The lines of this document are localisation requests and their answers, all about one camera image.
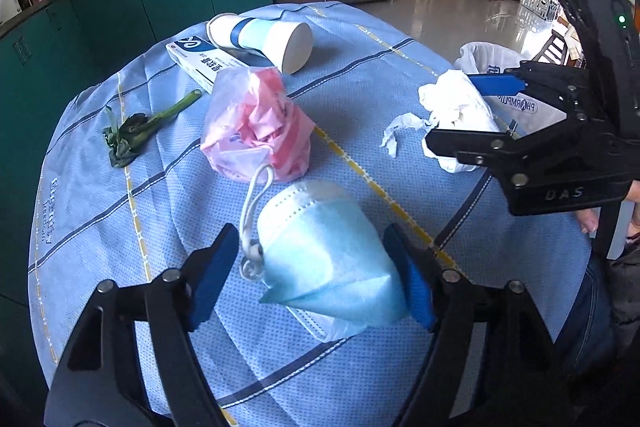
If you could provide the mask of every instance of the green vegetable stalk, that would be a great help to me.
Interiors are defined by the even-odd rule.
[[[111,167],[122,168],[129,165],[142,153],[142,146],[163,125],[178,113],[184,111],[201,96],[202,91],[194,89],[169,109],[159,112],[151,118],[147,117],[143,112],[137,112],[127,118],[120,127],[118,127],[118,121],[111,107],[107,105],[105,109],[107,110],[107,115],[109,115],[111,126],[105,127],[102,130],[102,135],[110,148],[109,159]]]

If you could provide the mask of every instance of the face mask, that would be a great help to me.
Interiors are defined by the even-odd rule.
[[[255,182],[267,184],[250,201]],[[254,174],[241,215],[241,274],[268,287],[262,303],[281,304],[327,342],[393,324],[406,315],[402,285],[376,229],[344,188],[324,180],[296,182],[271,198],[250,238],[271,166]]]

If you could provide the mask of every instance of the mask ear strap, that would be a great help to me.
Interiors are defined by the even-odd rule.
[[[267,182],[258,195],[252,200],[254,195],[255,185],[258,182],[258,178],[263,171],[267,172]],[[260,279],[261,273],[258,274],[257,270],[261,272],[262,267],[262,248],[259,243],[252,244],[251,232],[254,227],[254,212],[258,205],[258,200],[273,184],[274,171],[273,166],[270,164],[261,165],[256,169],[254,175],[249,183],[249,189],[247,190],[244,204],[242,205],[242,212],[240,214],[240,246],[242,253],[244,253],[244,259],[240,264],[240,275],[247,280]]]

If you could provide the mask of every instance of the pink plastic bag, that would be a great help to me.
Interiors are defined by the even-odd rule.
[[[276,68],[226,68],[213,85],[200,150],[233,180],[248,182],[270,163],[276,181],[290,182],[308,169],[315,126],[286,97]]]

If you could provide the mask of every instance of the shiny floor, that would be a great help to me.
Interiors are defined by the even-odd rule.
[[[358,8],[454,62],[467,42],[492,42],[532,58],[551,35],[543,21],[513,0],[391,0]]]

